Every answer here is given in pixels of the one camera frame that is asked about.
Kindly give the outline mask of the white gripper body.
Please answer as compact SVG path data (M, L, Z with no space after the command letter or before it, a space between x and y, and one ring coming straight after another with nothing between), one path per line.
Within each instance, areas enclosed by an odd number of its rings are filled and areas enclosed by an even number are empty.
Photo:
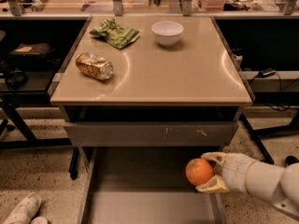
M246 176L257 160L241 153L229 153L221 167L221 176L230 191L248 193Z

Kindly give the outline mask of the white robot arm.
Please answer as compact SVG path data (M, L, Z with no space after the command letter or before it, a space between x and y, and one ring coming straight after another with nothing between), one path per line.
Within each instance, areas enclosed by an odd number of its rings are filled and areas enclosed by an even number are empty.
M299 168L294 163L279 167L255 160L242 153L208 152L201 156L221 167L196 189L202 193L236 192L248 194L271 204L279 212L299 219Z

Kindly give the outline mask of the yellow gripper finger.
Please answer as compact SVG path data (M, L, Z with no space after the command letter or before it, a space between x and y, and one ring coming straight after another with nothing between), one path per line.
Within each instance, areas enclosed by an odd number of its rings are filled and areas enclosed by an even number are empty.
M225 162L230 158L230 154L224 152L207 152L204 153L201 158L206 161L214 161L218 165L223 166Z
M196 186L195 188L203 193L226 193L230 191L220 175L214 175L205 184Z

